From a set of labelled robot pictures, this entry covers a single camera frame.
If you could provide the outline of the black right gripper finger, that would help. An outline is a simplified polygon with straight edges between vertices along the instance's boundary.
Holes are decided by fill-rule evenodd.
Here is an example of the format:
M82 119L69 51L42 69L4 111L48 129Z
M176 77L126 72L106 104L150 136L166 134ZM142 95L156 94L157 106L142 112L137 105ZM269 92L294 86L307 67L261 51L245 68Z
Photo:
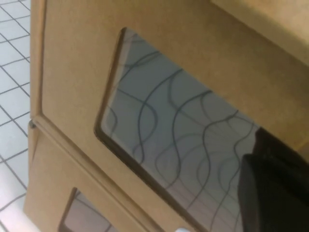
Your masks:
M244 155L238 198L245 232L309 230L309 188L282 163Z

